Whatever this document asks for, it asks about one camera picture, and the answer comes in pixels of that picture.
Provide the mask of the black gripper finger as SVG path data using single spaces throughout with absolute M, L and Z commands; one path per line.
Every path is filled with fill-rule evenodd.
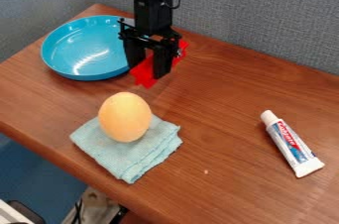
M 136 40 L 123 41 L 128 66 L 135 68 L 146 59 L 144 46 Z
M 170 71 L 172 66 L 172 55 L 163 46 L 154 48 L 154 78 L 159 79 Z

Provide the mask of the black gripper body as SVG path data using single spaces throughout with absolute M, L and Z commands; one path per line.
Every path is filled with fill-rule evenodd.
M 134 0 L 134 24 L 119 20 L 120 39 L 136 40 L 144 49 L 163 46 L 172 56 L 178 56 L 182 36 L 171 28 L 175 9 L 172 0 Z

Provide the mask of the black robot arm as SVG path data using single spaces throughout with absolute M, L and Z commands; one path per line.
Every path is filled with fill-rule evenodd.
M 134 26 L 123 19 L 118 21 L 128 66 L 138 67 L 146 60 L 146 50 L 152 50 L 155 79 L 171 72 L 174 58 L 182 55 L 182 35 L 172 29 L 174 11 L 180 4 L 182 0 L 134 0 Z

